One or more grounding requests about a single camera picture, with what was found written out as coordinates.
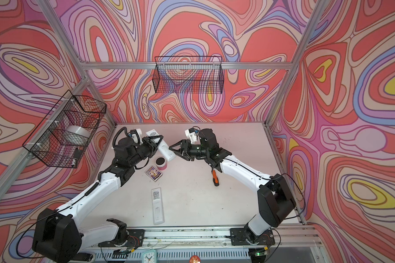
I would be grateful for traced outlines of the orange handled screwdriver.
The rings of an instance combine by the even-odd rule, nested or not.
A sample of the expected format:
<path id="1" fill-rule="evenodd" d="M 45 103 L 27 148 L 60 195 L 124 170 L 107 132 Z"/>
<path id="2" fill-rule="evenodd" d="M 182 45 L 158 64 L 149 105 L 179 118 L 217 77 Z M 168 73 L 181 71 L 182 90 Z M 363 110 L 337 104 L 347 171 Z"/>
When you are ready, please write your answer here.
<path id="1" fill-rule="evenodd" d="M 215 170 L 212 171 L 212 180 L 216 187 L 219 186 L 219 179 Z"/>

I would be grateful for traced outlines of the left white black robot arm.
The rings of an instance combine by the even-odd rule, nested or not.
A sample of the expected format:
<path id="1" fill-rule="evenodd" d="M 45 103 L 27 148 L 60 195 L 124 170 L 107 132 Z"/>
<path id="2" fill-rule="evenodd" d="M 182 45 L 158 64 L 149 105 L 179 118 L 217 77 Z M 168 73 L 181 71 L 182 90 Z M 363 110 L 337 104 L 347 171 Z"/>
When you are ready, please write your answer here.
<path id="1" fill-rule="evenodd" d="M 124 246 L 129 238 L 124 222 L 110 218 L 106 224 L 89 230 L 81 230 L 81 223 L 98 204 L 129 181 L 139 169 L 138 163 L 149 161 L 156 154 L 162 141 L 162 135 L 138 141 L 129 135 L 114 139 L 115 157 L 111 165 L 99 173 L 95 183 L 57 209 L 45 209 L 39 214 L 33 251 L 56 263 L 68 263 L 78 252 L 96 244 L 109 242 Z"/>

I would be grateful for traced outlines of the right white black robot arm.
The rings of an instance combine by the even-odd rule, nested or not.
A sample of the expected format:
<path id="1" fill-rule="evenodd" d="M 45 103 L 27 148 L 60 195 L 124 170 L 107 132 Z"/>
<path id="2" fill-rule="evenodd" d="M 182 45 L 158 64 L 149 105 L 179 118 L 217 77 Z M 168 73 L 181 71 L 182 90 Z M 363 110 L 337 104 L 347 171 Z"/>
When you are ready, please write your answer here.
<path id="1" fill-rule="evenodd" d="M 244 241 L 256 244 L 266 231 L 277 228 L 296 208 L 290 186 L 283 175 L 264 174 L 220 147 L 210 128 L 185 131 L 187 138 L 171 146 L 176 156 L 205 161 L 213 170 L 229 175 L 257 193 L 258 212 L 242 228 Z"/>

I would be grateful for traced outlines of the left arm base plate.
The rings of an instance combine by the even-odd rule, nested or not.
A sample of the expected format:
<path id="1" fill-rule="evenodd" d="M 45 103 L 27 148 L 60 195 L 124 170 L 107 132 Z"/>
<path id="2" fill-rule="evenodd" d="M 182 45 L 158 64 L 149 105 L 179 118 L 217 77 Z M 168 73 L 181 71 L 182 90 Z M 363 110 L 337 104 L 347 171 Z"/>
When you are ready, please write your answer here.
<path id="1" fill-rule="evenodd" d="M 98 246 L 102 248 L 107 247 L 126 247 L 137 249 L 143 245 L 145 229 L 130 229 L 126 231 L 127 234 L 123 237 L 116 237 L 112 241 L 105 241 L 99 243 Z"/>

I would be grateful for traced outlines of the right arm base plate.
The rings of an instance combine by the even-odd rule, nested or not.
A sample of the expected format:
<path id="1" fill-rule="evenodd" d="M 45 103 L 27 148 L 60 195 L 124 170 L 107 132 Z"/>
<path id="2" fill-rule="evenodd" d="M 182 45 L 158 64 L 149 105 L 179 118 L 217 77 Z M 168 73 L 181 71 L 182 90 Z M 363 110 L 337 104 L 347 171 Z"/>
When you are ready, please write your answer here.
<path id="1" fill-rule="evenodd" d="M 271 247 L 276 244 L 272 230 L 266 230 L 260 235 L 256 235 L 244 227 L 231 228 L 229 231 L 230 233 L 226 238 L 230 239 L 233 246 L 263 245 Z"/>

